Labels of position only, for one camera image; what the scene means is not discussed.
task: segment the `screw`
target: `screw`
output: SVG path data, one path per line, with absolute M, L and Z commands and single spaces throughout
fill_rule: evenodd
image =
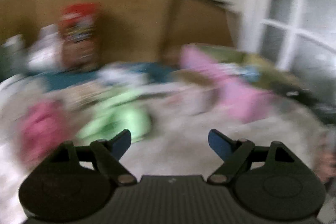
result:
M 136 181 L 137 180 L 135 179 L 135 177 L 133 177 L 132 175 L 129 175 L 129 174 L 123 174 L 123 175 L 118 176 L 118 182 L 123 184 L 123 185 L 133 184 Z
M 227 176 L 222 174 L 214 174 L 210 177 L 210 181 L 215 184 L 222 184 L 227 181 Z

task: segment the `pink box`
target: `pink box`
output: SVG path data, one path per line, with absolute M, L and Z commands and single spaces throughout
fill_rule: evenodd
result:
M 228 107 L 227 113 L 247 123 L 268 116 L 272 92 L 257 89 L 237 76 L 231 76 L 216 66 L 217 61 L 199 50 L 194 44 L 181 49 L 182 68 L 194 70 L 210 78 L 219 92 L 219 104 Z

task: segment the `dark pink object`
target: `dark pink object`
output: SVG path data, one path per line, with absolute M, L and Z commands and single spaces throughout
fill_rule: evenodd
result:
M 268 116 L 272 92 L 257 89 L 240 77 L 231 76 L 216 66 L 217 60 L 202 52 L 195 44 L 181 50 L 181 68 L 202 73 L 212 79 L 219 90 L 219 104 L 228 107 L 228 114 L 244 123 Z
M 21 124 L 22 159 L 35 164 L 70 138 L 62 104 L 45 100 L 28 110 Z

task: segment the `pink object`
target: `pink object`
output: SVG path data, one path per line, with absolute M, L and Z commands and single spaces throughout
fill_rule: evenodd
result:
M 66 116 L 62 104 L 45 100 L 28 110 L 21 125 L 22 159 L 37 163 L 69 139 Z
M 272 92 L 254 88 L 237 76 L 231 76 L 216 66 L 214 60 L 195 44 L 184 45 L 181 50 L 182 68 L 195 70 L 212 79 L 219 91 L 219 104 L 229 107 L 228 114 L 247 123 L 268 116 Z

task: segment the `ribbed black surface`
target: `ribbed black surface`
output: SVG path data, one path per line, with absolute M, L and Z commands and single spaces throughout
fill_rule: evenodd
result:
M 44 223 L 28 220 L 26 224 Z M 96 214 L 72 224 L 262 224 L 245 211 L 225 187 L 211 186 L 201 176 L 144 176 L 135 186 L 120 187 Z M 297 224 L 317 224 L 311 218 Z

